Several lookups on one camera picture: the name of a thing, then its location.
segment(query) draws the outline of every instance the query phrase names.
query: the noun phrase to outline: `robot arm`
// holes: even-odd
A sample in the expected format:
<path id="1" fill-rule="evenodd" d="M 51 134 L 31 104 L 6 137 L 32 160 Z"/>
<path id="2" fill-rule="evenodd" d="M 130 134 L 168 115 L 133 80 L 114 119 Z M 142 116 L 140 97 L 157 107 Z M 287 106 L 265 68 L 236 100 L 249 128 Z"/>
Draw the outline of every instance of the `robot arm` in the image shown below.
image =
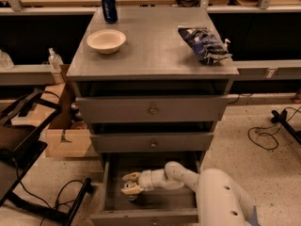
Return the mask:
<path id="1" fill-rule="evenodd" d="M 198 218 L 202 226 L 250 226 L 247 221 L 256 213 L 250 196 L 219 169 L 206 169 L 197 174 L 177 162 L 168 162 L 164 169 L 134 172 L 122 180 L 125 184 L 121 191 L 126 195 L 187 185 L 196 192 Z"/>

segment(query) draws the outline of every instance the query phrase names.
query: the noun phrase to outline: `gray cabinet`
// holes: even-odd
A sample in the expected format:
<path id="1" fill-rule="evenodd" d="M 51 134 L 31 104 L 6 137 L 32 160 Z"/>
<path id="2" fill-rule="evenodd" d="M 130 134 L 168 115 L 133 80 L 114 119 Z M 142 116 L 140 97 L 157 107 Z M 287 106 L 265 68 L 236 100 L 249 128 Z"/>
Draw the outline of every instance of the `gray cabinet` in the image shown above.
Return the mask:
<path id="1" fill-rule="evenodd" d="M 202 66 L 177 34 L 183 24 L 207 26 L 218 36 L 202 8 L 121 8 L 115 24 L 106 24 L 98 10 L 75 54 L 68 80 L 104 168 L 95 225 L 198 222 L 188 187 L 143 192 L 135 202 L 120 193 L 123 175 L 170 160 L 198 171 L 225 111 L 238 72 L 231 59 Z M 127 37 L 112 55 L 86 43 L 107 28 Z"/>

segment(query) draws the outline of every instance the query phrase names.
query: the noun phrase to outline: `speckled floor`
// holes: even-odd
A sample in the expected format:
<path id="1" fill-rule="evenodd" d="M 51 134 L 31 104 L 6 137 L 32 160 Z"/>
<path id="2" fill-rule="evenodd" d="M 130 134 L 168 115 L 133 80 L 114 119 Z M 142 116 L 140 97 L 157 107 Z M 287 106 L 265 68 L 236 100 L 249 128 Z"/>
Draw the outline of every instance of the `speckled floor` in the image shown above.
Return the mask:
<path id="1" fill-rule="evenodd" d="M 242 95 L 238 101 L 236 98 L 233 95 L 229 99 L 231 104 L 227 107 L 222 121 L 216 126 L 214 141 L 201 167 L 221 169 L 241 185 L 255 199 L 261 226 L 301 225 L 301 146 L 284 128 L 275 134 L 278 146 L 271 151 L 255 145 L 247 135 L 252 127 L 272 126 L 272 110 L 280 113 L 285 107 L 298 108 L 300 105 L 292 104 L 290 95 Z M 288 108 L 288 113 L 290 117 L 293 110 Z M 290 124 L 296 130 L 301 130 L 300 118 L 301 114 L 296 113 L 290 120 Z M 256 131 L 252 131 L 251 136 L 266 148 L 277 145 L 270 137 L 259 137 Z M 89 215 L 99 210 L 102 176 L 103 170 L 97 159 L 41 156 L 23 182 L 32 193 L 38 194 L 53 205 L 56 195 L 65 183 L 74 179 L 92 178 L 94 193 L 85 196 L 72 224 L 90 226 L 93 224 Z M 73 199 L 79 187 L 78 183 L 67 186 L 61 200 Z M 39 202 L 28 196 L 20 186 L 15 192 L 24 199 Z M 57 225 L 28 216 L 13 210 L 12 207 L 6 202 L 0 208 L 1 226 Z"/>

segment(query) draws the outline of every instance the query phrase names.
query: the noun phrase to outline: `crumpled plastic bag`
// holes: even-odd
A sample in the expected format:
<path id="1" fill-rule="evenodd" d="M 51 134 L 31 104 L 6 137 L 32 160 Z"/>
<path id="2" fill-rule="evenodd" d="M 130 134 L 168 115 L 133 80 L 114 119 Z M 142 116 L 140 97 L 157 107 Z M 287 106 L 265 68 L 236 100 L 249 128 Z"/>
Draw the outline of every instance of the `crumpled plastic bag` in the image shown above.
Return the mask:
<path id="1" fill-rule="evenodd" d="M 227 45 L 221 43 L 206 27 L 179 27 L 178 32 L 192 48 L 198 61 L 204 65 L 212 65 L 232 56 L 227 50 Z"/>

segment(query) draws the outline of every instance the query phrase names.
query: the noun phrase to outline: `white bowl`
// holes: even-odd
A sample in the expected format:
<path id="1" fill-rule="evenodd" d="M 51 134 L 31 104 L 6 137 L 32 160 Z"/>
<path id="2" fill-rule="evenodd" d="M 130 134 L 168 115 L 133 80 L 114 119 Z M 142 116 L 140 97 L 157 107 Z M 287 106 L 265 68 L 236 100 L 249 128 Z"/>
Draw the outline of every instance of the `white bowl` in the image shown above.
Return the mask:
<path id="1" fill-rule="evenodd" d="M 87 37 L 87 45 L 102 54 L 116 52 L 125 41 L 125 35 L 114 29 L 100 30 Z"/>

